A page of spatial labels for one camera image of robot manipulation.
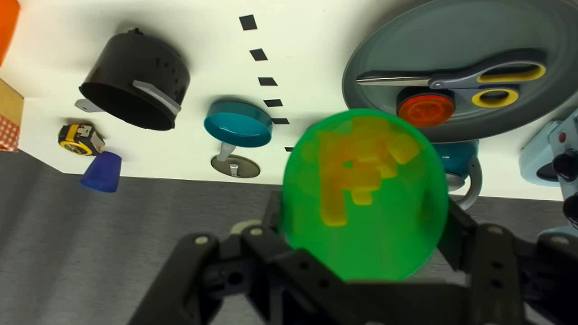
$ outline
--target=checkered cloth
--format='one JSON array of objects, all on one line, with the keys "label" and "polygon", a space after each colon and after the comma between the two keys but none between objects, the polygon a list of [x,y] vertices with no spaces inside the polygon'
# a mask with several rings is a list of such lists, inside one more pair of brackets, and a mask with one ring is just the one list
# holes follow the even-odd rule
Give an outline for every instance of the checkered cloth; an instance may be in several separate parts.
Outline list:
[{"label": "checkered cloth", "polygon": [[19,124],[0,115],[0,151],[17,151],[19,147]]}]

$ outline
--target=white table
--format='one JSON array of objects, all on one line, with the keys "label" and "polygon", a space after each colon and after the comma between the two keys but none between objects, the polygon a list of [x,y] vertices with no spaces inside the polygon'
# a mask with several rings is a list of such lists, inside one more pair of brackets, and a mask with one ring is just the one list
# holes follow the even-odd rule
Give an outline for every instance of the white table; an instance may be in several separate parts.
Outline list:
[{"label": "white table", "polygon": [[[288,117],[275,126],[265,147],[237,153],[257,160],[257,183],[281,183],[303,131],[315,120],[346,109],[342,71],[360,41],[386,15],[407,6],[407,0],[23,0],[17,37],[0,70],[26,95],[21,149],[64,173],[84,173],[93,158],[59,145],[68,118],[89,118],[124,155],[126,176],[241,182],[210,164],[219,140],[205,131],[210,102],[219,95],[241,95]],[[259,28],[243,30],[239,15],[256,14]],[[142,26],[176,44],[192,71],[192,82],[172,131],[131,126],[109,113],[86,113],[75,106],[79,86],[106,43],[122,30]],[[252,48],[265,48],[268,61],[256,61]],[[265,88],[259,75],[279,86]],[[537,187],[519,173],[521,145],[548,120],[483,140],[485,191],[490,196],[561,200],[559,187]]]}]

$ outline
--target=black cylinder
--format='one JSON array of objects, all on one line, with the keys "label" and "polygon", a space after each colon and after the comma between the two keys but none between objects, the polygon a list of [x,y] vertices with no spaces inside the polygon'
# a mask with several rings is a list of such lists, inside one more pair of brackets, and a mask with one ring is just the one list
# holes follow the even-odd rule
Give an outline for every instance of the black cylinder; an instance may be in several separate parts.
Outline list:
[{"label": "black cylinder", "polygon": [[[153,84],[165,100],[136,86],[136,80]],[[80,91],[131,124],[171,129],[176,126],[189,82],[191,73],[181,53],[136,28],[107,43]]]}]

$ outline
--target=green sphere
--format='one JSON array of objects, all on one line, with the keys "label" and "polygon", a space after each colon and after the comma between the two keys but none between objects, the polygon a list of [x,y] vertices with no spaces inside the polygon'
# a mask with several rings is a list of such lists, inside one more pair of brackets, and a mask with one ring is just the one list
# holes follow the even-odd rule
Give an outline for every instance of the green sphere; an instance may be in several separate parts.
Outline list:
[{"label": "green sphere", "polygon": [[447,216],[434,145],[378,109],[313,124],[286,165],[283,234],[348,281],[413,275],[438,247]]}]

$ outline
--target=gray disc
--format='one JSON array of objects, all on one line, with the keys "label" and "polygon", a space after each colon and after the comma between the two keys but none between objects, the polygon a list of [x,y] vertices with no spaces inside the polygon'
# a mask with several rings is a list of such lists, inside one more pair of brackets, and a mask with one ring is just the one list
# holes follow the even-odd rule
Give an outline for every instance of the gray disc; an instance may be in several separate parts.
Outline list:
[{"label": "gray disc", "polygon": [[236,178],[256,178],[261,173],[261,167],[256,160],[239,155],[230,155],[227,160],[219,160],[216,155],[212,158],[212,165]]},{"label": "gray disc", "polygon": [[355,52],[344,75],[349,108],[398,113],[404,86],[360,86],[373,70],[433,73],[472,66],[508,50],[548,55],[548,73],[521,84],[521,100],[483,109],[456,95],[456,113],[425,129],[434,142],[503,133],[532,122],[570,99],[578,86],[578,5],[566,0],[433,0],[378,26]]}]

